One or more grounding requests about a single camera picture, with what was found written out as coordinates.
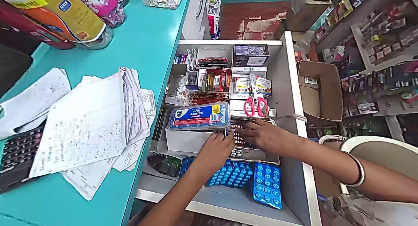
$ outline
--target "turquoise counter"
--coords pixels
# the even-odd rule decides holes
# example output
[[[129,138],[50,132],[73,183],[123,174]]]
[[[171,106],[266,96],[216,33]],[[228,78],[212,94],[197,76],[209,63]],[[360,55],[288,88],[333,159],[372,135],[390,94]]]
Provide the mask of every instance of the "turquoise counter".
[[[17,95],[53,67],[66,70],[72,88],[84,75],[104,78],[119,67],[128,67],[138,70],[142,88],[154,91],[159,110],[188,5],[189,0],[183,0],[178,9],[168,10],[146,7],[142,0],[131,0],[125,8],[128,19],[115,29],[110,46],[97,51],[49,48],[0,102]],[[91,201],[86,201],[59,173],[0,195],[0,225],[125,225],[150,138],[135,169],[130,172],[112,169]]]

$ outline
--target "black calculator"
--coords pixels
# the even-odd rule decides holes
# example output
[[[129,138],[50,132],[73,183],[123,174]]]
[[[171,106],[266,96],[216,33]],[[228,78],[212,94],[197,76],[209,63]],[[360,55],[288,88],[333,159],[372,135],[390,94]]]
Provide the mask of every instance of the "black calculator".
[[[0,193],[38,179],[29,178],[29,172],[43,131],[44,125],[41,125],[6,141],[0,161]]]

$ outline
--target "bangle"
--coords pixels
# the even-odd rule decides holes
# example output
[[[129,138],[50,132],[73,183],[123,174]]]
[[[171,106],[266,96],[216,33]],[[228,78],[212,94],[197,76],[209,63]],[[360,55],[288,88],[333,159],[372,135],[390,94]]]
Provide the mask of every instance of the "bangle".
[[[344,184],[343,183],[343,185],[348,186],[348,187],[359,187],[359,186],[361,186],[363,184],[363,182],[364,182],[364,168],[363,168],[363,165],[352,154],[350,154],[348,152],[345,152],[345,151],[342,151],[342,152],[348,154],[356,162],[357,167],[358,167],[359,172],[360,172],[359,178],[358,178],[358,180],[354,184]]]

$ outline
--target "pink scissors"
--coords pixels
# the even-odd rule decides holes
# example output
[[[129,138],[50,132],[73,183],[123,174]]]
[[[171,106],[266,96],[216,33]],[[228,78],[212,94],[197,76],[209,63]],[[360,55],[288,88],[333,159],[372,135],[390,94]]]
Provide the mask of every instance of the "pink scissors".
[[[256,89],[256,80],[257,77],[254,74],[250,74],[250,81],[251,81],[251,90],[253,92],[252,96],[250,96],[244,103],[244,112],[247,116],[253,117],[255,115],[255,109],[257,109],[257,113],[260,117],[265,117],[263,114],[263,107],[262,103],[264,103],[266,113],[268,114],[268,105],[267,101],[265,101],[263,98],[257,96],[257,89]],[[256,101],[256,108],[254,107],[254,100],[257,98]],[[247,112],[247,104],[249,104],[251,108],[251,114]]]

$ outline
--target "calculator keys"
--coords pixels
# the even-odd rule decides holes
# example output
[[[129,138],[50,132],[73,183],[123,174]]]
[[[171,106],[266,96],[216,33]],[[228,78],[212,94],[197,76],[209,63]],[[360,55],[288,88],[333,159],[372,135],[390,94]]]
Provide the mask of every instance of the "calculator keys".
[[[30,133],[20,134],[5,142],[1,159],[0,172],[9,167],[35,158],[42,137],[43,128]]]

